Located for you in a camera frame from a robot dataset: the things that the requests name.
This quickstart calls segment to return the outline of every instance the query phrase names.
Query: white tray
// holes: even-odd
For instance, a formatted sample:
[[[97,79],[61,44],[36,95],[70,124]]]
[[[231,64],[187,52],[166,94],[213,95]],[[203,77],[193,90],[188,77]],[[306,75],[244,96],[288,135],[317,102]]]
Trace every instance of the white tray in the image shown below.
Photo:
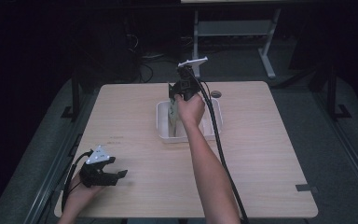
[[[222,132],[223,120],[222,114],[220,111],[219,102],[212,98],[212,105],[214,110],[214,116],[216,117],[217,131]],[[168,108],[170,107],[170,101],[163,101],[157,104],[157,130],[158,135],[164,143],[181,143],[188,142],[185,128],[181,122],[176,124],[176,136],[169,137],[169,127],[168,127]],[[200,123],[200,130],[202,131],[206,140],[214,140],[214,131],[211,120],[211,115],[209,113],[208,106],[205,106],[205,113],[202,117]]]

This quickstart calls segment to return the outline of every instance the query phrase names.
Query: person's left hand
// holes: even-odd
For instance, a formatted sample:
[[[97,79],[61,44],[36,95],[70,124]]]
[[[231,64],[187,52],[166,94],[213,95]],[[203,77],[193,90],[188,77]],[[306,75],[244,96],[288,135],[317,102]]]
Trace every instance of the person's left hand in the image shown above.
[[[83,208],[85,208],[104,188],[105,186],[91,186],[90,188],[87,188],[81,183],[79,172],[77,172],[69,186],[69,190],[71,191],[58,223],[75,223],[76,217],[80,214]]]

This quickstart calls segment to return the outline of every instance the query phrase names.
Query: human arm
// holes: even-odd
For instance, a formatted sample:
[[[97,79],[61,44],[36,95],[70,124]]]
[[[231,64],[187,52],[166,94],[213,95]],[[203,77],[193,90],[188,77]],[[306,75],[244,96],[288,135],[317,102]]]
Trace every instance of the human arm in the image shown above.
[[[58,224],[75,223],[77,216],[83,208],[85,208],[103,188],[103,186],[91,186],[87,188],[80,182],[80,176],[79,173],[77,173],[71,181],[69,187],[71,191]]]
[[[187,102],[180,95],[175,95],[175,99],[187,133],[194,176],[207,223],[240,223],[227,173],[199,128],[205,103],[198,94]]]

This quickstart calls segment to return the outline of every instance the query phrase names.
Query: background desk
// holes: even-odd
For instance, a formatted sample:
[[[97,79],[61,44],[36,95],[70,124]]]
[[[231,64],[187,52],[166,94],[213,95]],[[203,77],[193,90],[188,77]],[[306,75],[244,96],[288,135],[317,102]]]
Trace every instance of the background desk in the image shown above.
[[[296,185],[307,181],[268,85],[215,82],[209,87],[222,92],[222,146],[248,216],[316,216],[310,191],[296,190]],[[102,87],[76,158],[103,145],[117,158],[104,171],[129,171],[115,187],[105,189],[82,216],[204,216],[188,143],[164,144],[158,136],[156,105],[167,100],[167,89],[165,83]],[[209,144],[216,152],[215,141]],[[61,200],[55,214],[61,215]]]

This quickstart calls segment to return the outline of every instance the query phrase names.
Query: human hand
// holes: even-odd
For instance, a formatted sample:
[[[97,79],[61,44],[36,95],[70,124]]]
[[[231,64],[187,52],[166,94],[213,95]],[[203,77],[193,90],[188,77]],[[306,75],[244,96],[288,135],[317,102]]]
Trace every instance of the human hand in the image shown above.
[[[69,186],[70,192],[68,199],[66,200],[65,208],[58,223],[75,223],[76,217],[80,212],[104,188],[105,186],[91,186],[87,188],[81,183],[79,172],[77,172]]]
[[[185,127],[192,125],[198,127],[205,112],[205,103],[202,98],[198,94],[194,94],[188,101],[185,101],[181,95],[176,94],[175,100],[178,104],[179,118]]]

